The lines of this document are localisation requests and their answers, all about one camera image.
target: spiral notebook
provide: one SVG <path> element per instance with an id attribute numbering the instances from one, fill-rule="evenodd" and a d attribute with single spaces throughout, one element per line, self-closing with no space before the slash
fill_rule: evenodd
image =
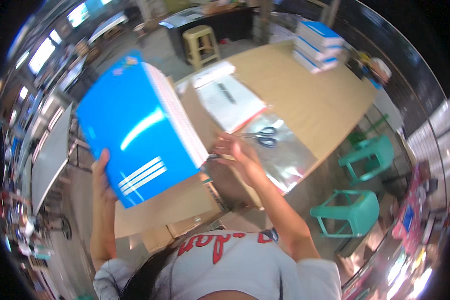
<path id="1" fill-rule="evenodd" d="M 140 204 L 197 174 L 208 152 L 165 75 L 131 51 L 108 69 L 77 108 L 123 207 Z"/>
<path id="2" fill-rule="evenodd" d="M 230 74 L 197 88 L 197 94 L 205 110 L 227 133 L 235 132 L 267 108 L 256 94 Z"/>

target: woman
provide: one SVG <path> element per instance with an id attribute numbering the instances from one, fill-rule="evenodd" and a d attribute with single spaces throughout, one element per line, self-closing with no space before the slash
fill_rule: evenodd
<path id="1" fill-rule="evenodd" d="M 93 165 L 90 243 L 99 299 L 340 299 L 336 264 L 320 259 L 305 221 L 265 175 L 253 148 L 221 133 L 214 152 L 235 158 L 216 160 L 236 168 L 256 190 L 290 255 L 263 233 L 218 230 L 172 243 L 132 270 L 117 258 L 116 196 L 104 173 L 109 152 L 103 150 Z"/>

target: plastic bag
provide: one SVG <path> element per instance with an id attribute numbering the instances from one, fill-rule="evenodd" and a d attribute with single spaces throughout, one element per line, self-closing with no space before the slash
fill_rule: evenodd
<path id="1" fill-rule="evenodd" d="M 305 177 L 317 158 L 285 122 L 270 110 L 253 118 L 236 134 L 257 133 L 267 126 L 277 129 L 276 135 L 270 136 L 277 140 L 275 147 L 265 147 L 254 138 L 242 137 L 242 139 L 257 151 L 267 177 L 282 191 L 282 194 L 287 194 Z"/>

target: black hair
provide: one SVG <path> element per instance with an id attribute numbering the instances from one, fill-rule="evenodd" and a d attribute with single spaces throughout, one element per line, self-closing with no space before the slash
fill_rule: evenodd
<path id="1" fill-rule="evenodd" d="M 170 257 L 178 247 L 177 240 L 168 244 L 165 249 L 153 254 L 132 275 L 125 287 L 119 292 L 120 300 L 155 299 L 159 286 L 156 286 L 158 275 L 170 261 Z"/>

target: red lettering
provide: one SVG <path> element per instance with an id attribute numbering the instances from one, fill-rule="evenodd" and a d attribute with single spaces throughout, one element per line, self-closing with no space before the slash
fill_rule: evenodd
<path id="1" fill-rule="evenodd" d="M 230 239 L 230 235 L 227 234 L 226 237 L 221 235 L 217 235 L 215 240 L 215 245 L 213 247 L 213 264 L 215 265 L 222 258 L 222 254 L 224 252 L 224 243 L 228 242 Z"/>
<path id="2" fill-rule="evenodd" d="M 208 245 L 212 241 L 213 238 L 214 238 L 213 235 L 200 234 L 200 235 L 198 235 L 197 243 L 195 244 L 195 246 L 197 246 L 197 247 L 204 247 L 204 246 Z"/>
<path id="3" fill-rule="evenodd" d="M 260 244 L 265 244 L 265 243 L 270 243 L 273 242 L 274 240 L 267 237 L 266 235 L 264 235 L 263 233 L 258 233 L 258 243 Z"/>
<path id="4" fill-rule="evenodd" d="M 243 232 L 235 232 L 234 234 L 233 234 L 233 237 L 234 238 L 242 238 L 242 237 L 244 237 L 245 236 L 245 233 L 243 233 Z"/>
<path id="5" fill-rule="evenodd" d="M 188 241 L 188 243 L 185 246 L 186 242 L 183 242 L 180 245 L 180 249 L 178 249 L 178 256 L 184 254 L 185 252 L 190 251 L 193 248 L 193 242 L 198 238 L 198 236 L 194 236 L 192 238 L 190 238 L 190 240 Z"/>

